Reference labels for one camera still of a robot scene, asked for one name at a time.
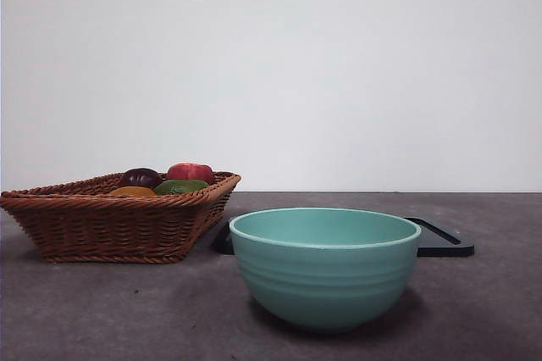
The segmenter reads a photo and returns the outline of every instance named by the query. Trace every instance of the white wall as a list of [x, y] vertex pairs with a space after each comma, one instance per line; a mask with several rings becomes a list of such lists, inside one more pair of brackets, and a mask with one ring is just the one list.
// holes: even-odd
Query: white wall
[[542, 192], [542, 0], [3, 0], [3, 190]]

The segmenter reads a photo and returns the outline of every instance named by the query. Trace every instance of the yellow fruit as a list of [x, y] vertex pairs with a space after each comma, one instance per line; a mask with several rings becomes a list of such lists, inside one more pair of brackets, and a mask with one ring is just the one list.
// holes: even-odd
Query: yellow fruit
[[135, 197], [144, 197], [144, 196], [156, 196], [156, 193], [147, 188], [139, 186], [125, 186], [115, 189], [109, 193], [112, 196], [135, 196]]

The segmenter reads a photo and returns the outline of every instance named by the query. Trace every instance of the woven basket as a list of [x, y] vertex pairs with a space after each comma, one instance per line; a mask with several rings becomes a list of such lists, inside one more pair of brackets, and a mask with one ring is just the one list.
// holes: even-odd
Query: woven basket
[[110, 196], [122, 174], [3, 192], [11, 214], [48, 262], [179, 262], [222, 218], [241, 177], [215, 172], [215, 184], [168, 196]]

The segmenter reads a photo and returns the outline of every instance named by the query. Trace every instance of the ceramic bowl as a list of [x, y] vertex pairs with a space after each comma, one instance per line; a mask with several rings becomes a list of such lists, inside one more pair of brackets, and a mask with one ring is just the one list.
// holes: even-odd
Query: ceramic bowl
[[280, 208], [230, 221], [241, 276], [269, 312], [303, 329], [346, 331], [390, 308], [421, 229], [388, 214]]

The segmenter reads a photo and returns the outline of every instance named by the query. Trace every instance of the green fruit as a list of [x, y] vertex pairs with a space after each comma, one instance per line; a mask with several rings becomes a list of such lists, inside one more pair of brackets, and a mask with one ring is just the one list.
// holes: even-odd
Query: green fruit
[[160, 183], [154, 189], [154, 192], [158, 195], [163, 196], [164, 194], [180, 194], [180, 193], [190, 193], [195, 192], [196, 190], [204, 189], [209, 187], [209, 184], [203, 180], [165, 180]]

